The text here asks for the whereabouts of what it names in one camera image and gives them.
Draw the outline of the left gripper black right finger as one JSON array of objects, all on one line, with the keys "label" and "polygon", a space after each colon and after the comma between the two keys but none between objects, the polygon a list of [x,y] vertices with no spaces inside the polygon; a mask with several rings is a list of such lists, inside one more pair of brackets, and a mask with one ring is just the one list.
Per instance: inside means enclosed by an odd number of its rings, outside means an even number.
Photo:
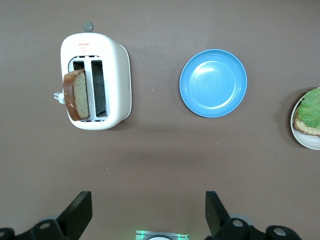
[{"label": "left gripper black right finger", "polygon": [[231,217],[215,191],[205,193],[205,219],[211,233],[205,240],[302,240],[285,226],[271,225],[262,232],[239,217]]}]

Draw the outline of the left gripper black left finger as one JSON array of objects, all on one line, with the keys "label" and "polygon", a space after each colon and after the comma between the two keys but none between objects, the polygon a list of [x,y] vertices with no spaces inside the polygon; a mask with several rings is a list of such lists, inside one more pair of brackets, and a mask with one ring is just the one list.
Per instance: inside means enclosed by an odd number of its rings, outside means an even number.
[{"label": "left gripper black left finger", "polygon": [[18,235],[12,228],[0,228],[0,240],[79,240],[92,216],[92,193],[82,191],[56,219],[40,221]]}]

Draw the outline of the brown bread slice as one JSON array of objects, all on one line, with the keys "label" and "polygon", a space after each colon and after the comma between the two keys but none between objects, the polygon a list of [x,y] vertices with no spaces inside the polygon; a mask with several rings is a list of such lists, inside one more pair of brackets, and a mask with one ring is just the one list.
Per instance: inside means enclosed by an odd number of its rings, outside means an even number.
[{"label": "brown bread slice", "polygon": [[307,126],[300,118],[299,114],[296,111],[293,118],[293,128],[300,133],[309,135],[309,136],[317,136],[320,137],[320,129]]},{"label": "brown bread slice", "polygon": [[67,112],[73,121],[89,118],[86,72],[78,69],[63,77],[63,92]]}]

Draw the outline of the green lettuce leaf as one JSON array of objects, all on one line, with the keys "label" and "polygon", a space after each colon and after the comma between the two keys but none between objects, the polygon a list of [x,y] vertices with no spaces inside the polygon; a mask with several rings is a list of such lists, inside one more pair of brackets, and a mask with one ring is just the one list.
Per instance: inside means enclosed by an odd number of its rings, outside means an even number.
[{"label": "green lettuce leaf", "polygon": [[298,107],[298,117],[306,126],[320,130],[320,87],[304,95]]}]

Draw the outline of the beige plate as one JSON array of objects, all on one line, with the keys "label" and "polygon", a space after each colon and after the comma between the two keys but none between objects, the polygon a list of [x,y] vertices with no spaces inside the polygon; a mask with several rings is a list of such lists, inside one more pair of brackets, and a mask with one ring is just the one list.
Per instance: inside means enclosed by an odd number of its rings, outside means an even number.
[{"label": "beige plate", "polygon": [[301,132],[295,130],[293,127],[293,120],[294,120],[295,112],[298,112],[299,105],[300,105],[302,99],[304,98],[305,94],[297,101],[297,103],[295,104],[295,106],[291,112],[291,116],[290,116],[291,132],[292,132],[294,138],[302,146],[304,146],[308,149],[311,149],[311,150],[319,150],[320,151],[320,136],[307,135],[307,134],[304,134],[304,133],[301,133]]}]

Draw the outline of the blue plate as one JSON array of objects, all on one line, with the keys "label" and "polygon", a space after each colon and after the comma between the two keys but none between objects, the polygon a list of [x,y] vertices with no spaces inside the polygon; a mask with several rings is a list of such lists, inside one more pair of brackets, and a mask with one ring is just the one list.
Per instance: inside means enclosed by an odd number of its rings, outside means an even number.
[{"label": "blue plate", "polygon": [[194,55],[179,79],[182,101],[190,111],[204,118],[230,114],[243,101],[247,86],[244,65],[223,49],[208,49]]}]

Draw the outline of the brown table cover sheet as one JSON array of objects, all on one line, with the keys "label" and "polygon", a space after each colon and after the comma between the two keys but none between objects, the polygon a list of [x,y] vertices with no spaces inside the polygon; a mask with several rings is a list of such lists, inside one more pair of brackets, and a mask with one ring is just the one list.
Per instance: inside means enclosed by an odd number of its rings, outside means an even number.
[{"label": "brown table cover sheet", "polygon": [[[86,21],[130,57],[132,111],[109,130],[74,127],[53,97],[61,43]],[[191,112],[179,91],[186,62],[207,49],[233,53],[248,79],[219,118]],[[320,151],[289,124],[318,86],[320,0],[0,0],[0,228],[22,233],[91,191],[81,240],[204,240],[216,191],[261,231],[320,240]]]}]

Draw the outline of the white toaster power plug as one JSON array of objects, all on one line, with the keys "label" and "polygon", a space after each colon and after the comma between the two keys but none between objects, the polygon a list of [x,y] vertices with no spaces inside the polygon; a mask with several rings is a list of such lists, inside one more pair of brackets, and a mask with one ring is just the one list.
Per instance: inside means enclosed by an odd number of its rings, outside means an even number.
[{"label": "white toaster power plug", "polygon": [[55,100],[57,100],[60,104],[65,105],[66,101],[65,101],[65,95],[64,92],[55,92],[53,94],[53,97]]}]

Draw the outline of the white toaster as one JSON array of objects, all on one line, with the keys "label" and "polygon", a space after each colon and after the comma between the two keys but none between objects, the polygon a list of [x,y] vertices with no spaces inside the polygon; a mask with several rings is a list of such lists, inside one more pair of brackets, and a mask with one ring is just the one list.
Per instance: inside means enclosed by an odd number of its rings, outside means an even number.
[{"label": "white toaster", "polygon": [[132,109],[130,59],[126,49],[111,38],[93,33],[85,22],[84,32],[68,36],[61,45],[62,83],[74,70],[85,70],[89,117],[70,122],[83,130],[106,130],[125,120]]}]

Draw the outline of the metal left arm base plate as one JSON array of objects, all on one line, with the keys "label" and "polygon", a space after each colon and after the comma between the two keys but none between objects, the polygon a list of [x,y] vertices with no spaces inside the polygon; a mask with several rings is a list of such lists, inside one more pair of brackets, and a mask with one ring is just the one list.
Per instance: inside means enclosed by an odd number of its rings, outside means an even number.
[{"label": "metal left arm base plate", "polygon": [[189,240],[189,234],[137,230],[135,240]]}]

